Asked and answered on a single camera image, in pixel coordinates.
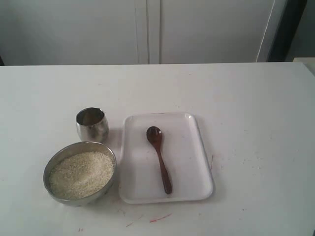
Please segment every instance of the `metal bowl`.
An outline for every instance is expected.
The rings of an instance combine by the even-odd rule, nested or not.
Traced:
[[[112,159],[113,164],[114,164],[114,172],[113,172],[112,177],[109,179],[109,181],[107,182],[107,184],[105,184],[104,187],[102,187],[100,190],[98,190],[97,192],[95,192],[89,196],[86,196],[86,197],[80,198],[80,199],[76,199],[76,200],[61,199],[61,198],[58,198],[54,195],[54,193],[52,192],[52,190],[50,188],[49,176],[50,176],[51,170],[57,164],[62,162],[64,159],[71,157],[73,155],[76,155],[76,154],[80,154],[83,152],[89,152],[89,151],[99,151],[99,152],[105,153],[106,150],[109,150],[112,153],[111,159]],[[46,190],[48,191],[50,196],[53,199],[55,199],[56,201],[63,203],[63,204],[66,204],[66,205],[70,205],[70,206],[82,206],[82,205],[85,205],[89,202],[94,201],[95,199],[97,199],[100,196],[102,196],[103,194],[105,194],[110,189],[110,187],[113,185],[114,179],[116,176],[116,172],[117,172],[116,157],[109,147],[107,147],[101,143],[96,143],[96,142],[79,142],[79,143],[71,144],[71,145],[65,147],[64,149],[57,152],[50,159],[50,161],[48,162],[48,164],[46,165],[46,168],[44,170],[43,181],[44,181],[44,185],[45,185]]]

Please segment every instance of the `spoon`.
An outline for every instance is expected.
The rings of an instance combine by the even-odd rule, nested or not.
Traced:
[[[170,194],[172,193],[172,184],[171,184],[171,180],[169,179],[168,172],[167,172],[167,169],[165,167],[165,164],[163,162],[163,158],[161,155],[162,137],[163,137],[162,131],[159,128],[155,126],[151,126],[150,128],[148,128],[147,139],[157,151],[159,167],[161,168],[161,175],[162,175],[164,190],[166,194]]]

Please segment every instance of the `table surface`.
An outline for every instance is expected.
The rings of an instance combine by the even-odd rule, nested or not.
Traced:
[[[1,235],[313,234],[315,77],[302,63],[0,67],[0,78]],[[212,196],[128,205],[115,184],[86,207],[55,202],[43,170],[79,141],[89,106],[106,111],[118,159],[125,117],[194,114]]]

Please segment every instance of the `rice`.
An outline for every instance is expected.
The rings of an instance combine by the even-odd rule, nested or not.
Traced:
[[[49,182],[56,197],[67,200],[89,196],[109,181],[114,173],[111,152],[84,152],[56,165]]]

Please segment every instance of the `white tray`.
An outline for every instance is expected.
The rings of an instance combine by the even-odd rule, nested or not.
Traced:
[[[146,138],[150,126],[163,133],[161,152],[173,186],[170,195],[163,188],[157,153]],[[119,195],[130,204],[201,200],[213,191],[197,122],[187,113],[127,117],[119,172]]]

